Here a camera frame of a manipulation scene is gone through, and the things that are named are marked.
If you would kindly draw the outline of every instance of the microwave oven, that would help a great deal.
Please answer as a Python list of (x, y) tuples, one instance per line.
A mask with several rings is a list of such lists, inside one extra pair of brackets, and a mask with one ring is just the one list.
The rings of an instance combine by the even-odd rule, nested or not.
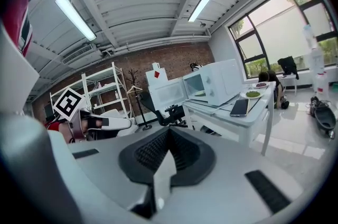
[(221, 106), (241, 92), (242, 78), (235, 59), (210, 63), (181, 78), (149, 86), (155, 110), (194, 99)]

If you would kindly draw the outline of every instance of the smartphone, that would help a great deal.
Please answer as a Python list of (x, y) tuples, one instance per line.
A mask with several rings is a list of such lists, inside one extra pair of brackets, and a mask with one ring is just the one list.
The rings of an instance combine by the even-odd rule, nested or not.
[(244, 117), (248, 114), (249, 99), (240, 99), (234, 103), (230, 116)]

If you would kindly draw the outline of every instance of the white table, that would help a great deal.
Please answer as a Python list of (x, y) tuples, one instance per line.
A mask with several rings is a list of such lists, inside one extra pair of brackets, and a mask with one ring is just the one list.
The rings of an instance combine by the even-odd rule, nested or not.
[(285, 84), (282, 81), (284, 81), (286, 79), (293, 79), (294, 80), (295, 96), (296, 96), (297, 95), (297, 79), (296, 79), (296, 75), (295, 74), (288, 74), (285, 77), (281, 77), (280, 81), (281, 81), (283, 87), (285, 86)]
[(192, 118), (205, 125), (208, 128), (216, 131), (222, 135), (222, 132), (233, 133), (234, 136), (239, 136), (239, 143), (249, 147), (251, 137), (255, 129), (255, 124), (265, 112), (268, 106), (269, 117), (267, 121), (267, 128), (265, 140), (261, 154), (265, 156), (265, 152), (270, 139), (271, 128), (273, 124), (274, 115), (274, 88), (275, 82), (270, 82), (267, 88), (258, 89), (264, 92), (263, 96), (258, 99), (251, 99), (249, 101), (249, 113), (246, 117), (231, 117), (230, 112), (234, 103), (239, 96), (234, 97), (220, 108), (215, 108), (207, 105), (205, 102), (188, 100), (183, 105), (185, 120), (188, 128), (193, 129)]

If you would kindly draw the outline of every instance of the ceiling light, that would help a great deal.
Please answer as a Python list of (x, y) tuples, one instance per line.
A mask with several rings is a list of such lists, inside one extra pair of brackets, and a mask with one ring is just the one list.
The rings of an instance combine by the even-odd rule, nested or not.
[(209, 0), (200, 0), (194, 11), (192, 12), (192, 15), (189, 17), (189, 22), (194, 22), (198, 15), (202, 12), (206, 4), (209, 2)]
[(89, 40), (93, 41), (96, 39), (96, 35), (89, 28), (89, 26), (84, 22), (79, 13), (75, 10), (73, 5), (69, 0), (56, 0), (55, 1), (58, 7), (63, 11), (63, 13), (70, 19), (70, 21), (79, 29), (80, 32)]

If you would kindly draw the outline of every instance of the red brick wall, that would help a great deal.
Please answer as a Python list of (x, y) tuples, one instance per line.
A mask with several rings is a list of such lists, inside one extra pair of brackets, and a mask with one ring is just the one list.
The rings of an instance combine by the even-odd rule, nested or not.
[[(181, 77), (185, 74), (191, 72), (190, 63), (198, 62), (201, 65), (206, 65), (208, 63), (214, 62), (213, 55), (207, 43), (197, 43), (197, 44), (175, 44), (161, 46), (158, 48), (141, 50), (126, 55), (121, 55), (118, 57), (113, 57), (107, 59), (101, 63), (92, 65), (88, 68), (82, 69), (81, 71), (69, 76), (68, 78), (62, 80), (60, 83), (55, 85), (50, 92), (53, 94), (58, 90), (64, 88), (65, 86), (74, 83), (75, 81), (81, 79), (81, 74), (86, 73), (86, 75), (93, 74), (95, 72), (101, 71), (103, 69), (111, 67), (111, 63), (114, 62), (115, 66), (122, 68), (125, 79), (130, 78), (128, 71), (130, 69), (138, 70), (137, 72), (137, 84), (136, 86), (147, 90), (147, 80), (145, 72), (151, 71), (152, 63), (158, 62), (161, 68), (165, 68), (168, 79), (174, 79)], [(110, 83), (112, 80), (107, 79), (101, 82), (102, 85), (105, 83)], [(129, 81), (126, 80), (127, 89), (131, 87)], [(115, 99), (115, 92), (110, 91), (101, 95), (102, 102), (109, 102)], [(43, 94), (33, 103), (34, 116), (39, 121), (45, 121), (45, 112), (44, 106), (50, 101), (49, 91)], [(133, 94), (130, 95), (130, 101), (132, 103), (133, 111), (135, 116), (140, 115), (138, 106)], [(96, 102), (96, 97), (92, 98), (92, 104)], [(110, 109), (117, 108), (122, 110), (121, 104), (114, 104), (106, 107), (106, 111)], [(143, 112), (147, 113), (145, 107), (142, 107)]]

